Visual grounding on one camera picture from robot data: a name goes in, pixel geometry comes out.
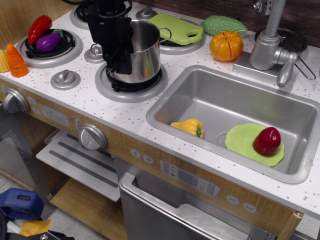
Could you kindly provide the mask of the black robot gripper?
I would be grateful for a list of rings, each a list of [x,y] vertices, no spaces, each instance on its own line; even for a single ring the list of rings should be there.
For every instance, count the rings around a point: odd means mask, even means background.
[[[108,73],[132,74],[133,29],[127,16],[132,6],[131,0],[97,0],[85,11],[92,40],[102,47]]]

